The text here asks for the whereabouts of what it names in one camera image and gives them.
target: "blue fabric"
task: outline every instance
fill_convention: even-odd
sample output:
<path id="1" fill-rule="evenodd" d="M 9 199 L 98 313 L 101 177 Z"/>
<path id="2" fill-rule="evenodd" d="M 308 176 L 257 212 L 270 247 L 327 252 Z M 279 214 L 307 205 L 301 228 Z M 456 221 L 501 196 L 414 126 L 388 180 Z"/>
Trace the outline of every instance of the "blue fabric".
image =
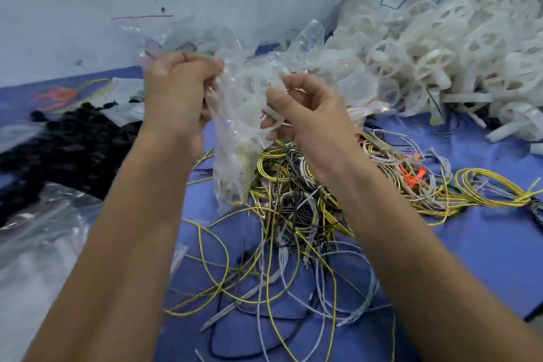
<path id="1" fill-rule="evenodd" d="M 139 68 L 117 69 L 99 74 L 84 75 L 74 78 L 32 83 L 12 88 L 0 89 L 0 126 L 27 120 L 31 110 L 30 100 L 43 93 L 51 86 L 75 87 L 84 81 L 95 78 L 142 77 Z M 423 150 L 433 147 L 441 156 L 449 159 L 453 170 L 462 167 L 482 167 L 506 176 L 520 187 L 526 189 L 532 182 L 543 176 L 541 159 L 529 154 L 529 144 L 520 140 L 506 139 L 497 144 L 489 144 L 485 131 L 469 120 L 451 120 L 455 133 L 446 138 L 432 133 L 444 131 L 442 127 L 430 127 L 427 115 L 414 118 L 388 117 L 377 120 L 377 125 L 390 131 L 409 134 Z M 212 125 L 205 131 L 206 146 L 209 149 L 215 143 Z M 212 160 L 202 163 L 201 167 L 212 167 Z M 198 173 L 191 175 L 192 180 L 199 179 Z M 0 177 L 0 184 L 9 180 Z M 203 182 L 190 186 L 184 205 L 184 217 L 207 225 L 219 218 L 213 183 Z M 543 236 L 534 228 L 530 213 L 526 209 L 491 209 L 472 207 L 466 212 L 451 218 L 444 226 L 434 230 L 441 241 L 462 263 L 491 290 L 491 292 L 514 313 L 526 316 L 543 299 L 543 272 L 539 264 L 543 262 Z M 230 266 L 236 265 L 241 256 L 243 244 L 249 249 L 257 245 L 260 239 L 260 223 L 254 215 L 234 215 L 213 228 L 213 232 L 225 243 L 230 255 Z M 182 223 L 180 243 L 191 246 L 189 254 L 200 256 L 196 229 Z M 225 263 L 225 254 L 220 244 L 210 235 L 203 233 L 202 242 L 207 260 Z M 292 274 L 295 258 L 289 259 L 287 276 Z M 349 278 L 358 289 L 368 289 L 368 267 L 355 257 L 342 255 L 330 257 L 330 266 Z M 273 260 L 272 272 L 277 263 Z M 210 266 L 216 281 L 222 278 L 224 269 Z M 250 279 L 240 284 L 238 293 L 243 293 L 256 284 Z M 174 275 L 166 297 L 166 305 L 173 305 L 188 298 L 180 292 L 194 294 L 207 289 L 209 281 L 201 263 L 185 258 Z M 327 296 L 332 297 L 332 281 L 327 279 Z M 273 295 L 278 287 L 272 287 Z M 301 268 L 299 276 L 292 286 L 292 292 L 306 300 L 314 289 L 314 277 L 311 270 Z M 357 308 L 362 298 L 349 285 L 338 281 L 338 303 L 346 309 Z M 222 307 L 231 303 L 223 298 Z M 388 303 L 388 298 L 380 289 L 374 300 L 375 305 Z M 194 304 L 182 311 L 195 309 Z M 194 360 L 194 349 L 199 349 L 208 362 L 214 360 L 207 352 L 210 332 L 200 333 L 202 324 L 217 310 L 217 299 L 202 311 L 185 318 L 166 316 L 159 338 L 155 360 L 160 362 Z M 272 304 L 275 316 L 295 318 L 302 316 L 304 309 L 286 295 Z M 297 358 L 303 358 L 313 347 L 320 330 L 320 318 L 312 316 L 304 324 L 300 333 L 290 344 L 290 349 Z M 294 329 L 292 322 L 277 322 L 277 327 L 284 338 Z M 363 316 L 360 321 L 350 326 L 336 328 L 331 361 L 355 359 L 361 361 L 388 361 L 392 349 L 392 311 L 376 311 Z M 277 344 L 278 339 L 269 321 L 262 319 L 264 342 L 268 347 Z M 408 343 L 403 329 L 397 327 L 397 352 L 400 360 L 416 360 L 417 355 Z M 322 342 L 313 360 L 323 360 L 331 332 L 327 322 Z M 256 329 L 256 319 L 237 311 L 218 323 L 213 341 L 214 351 L 223 355 L 249 354 L 261 350 Z M 285 350 L 270 355 L 274 361 L 290 360 Z"/>

